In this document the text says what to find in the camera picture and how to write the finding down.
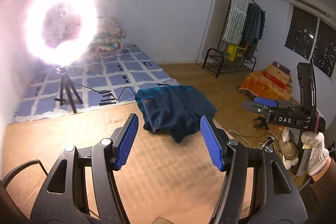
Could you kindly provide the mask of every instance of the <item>window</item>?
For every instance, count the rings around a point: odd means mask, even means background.
[[[298,7],[293,7],[285,47],[307,60],[331,78],[336,62],[336,30]]]

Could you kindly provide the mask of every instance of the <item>white knit glove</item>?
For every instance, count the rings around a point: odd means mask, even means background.
[[[282,132],[282,140],[284,142],[289,142],[289,130],[286,127]],[[308,162],[307,171],[310,176],[316,175],[326,164],[329,158],[329,151],[324,147],[324,135],[323,133],[315,133],[306,131],[301,136],[301,141],[303,144],[311,146],[311,154]],[[287,170],[293,165],[297,165],[299,158],[293,160],[285,160],[282,157],[282,161]]]

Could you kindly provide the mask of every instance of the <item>light stand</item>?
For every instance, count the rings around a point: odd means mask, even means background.
[[[59,99],[56,99],[56,101],[60,102],[60,106],[63,105],[63,102],[65,101],[63,99],[63,89],[65,89],[67,96],[68,96],[68,100],[70,102],[70,105],[72,107],[73,113],[77,113],[76,107],[75,107],[75,103],[74,100],[72,98],[72,94],[70,91],[70,88],[73,90],[73,93],[76,95],[78,102],[80,104],[83,104],[82,99],[79,97],[78,92],[76,91],[74,84],[72,83],[68,72],[66,70],[66,68],[64,66],[58,66],[56,68],[57,73],[61,76],[61,84],[60,84],[60,89],[59,89]]]

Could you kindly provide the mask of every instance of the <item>ceiling light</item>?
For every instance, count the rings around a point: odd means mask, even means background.
[[[75,41],[65,41],[50,48],[42,38],[43,20],[48,10],[66,3],[82,19],[82,28]],[[29,9],[26,21],[26,39],[29,51],[46,63],[66,66],[81,57],[90,44],[97,28],[97,14],[93,0],[35,0]]]

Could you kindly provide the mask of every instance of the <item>blue rubber pad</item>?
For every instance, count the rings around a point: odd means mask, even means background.
[[[131,151],[135,136],[138,132],[139,118],[135,115],[130,122],[126,132],[118,146],[117,158],[115,160],[115,166],[118,170],[121,169],[123,165],[126,164],[128,155]]]
[[[222,149],[205,116],[201,118],[201,133],[208,148],[212,164],[221,171],[224,167]]]
[[[258,103],[258,104],[262,104],[262,105],[267,105],[269,107],[277,107],[278,106],[278,103],[275,100],[270,100],[270,99],[261,98],[261,97],[255,98],[254,102]]]

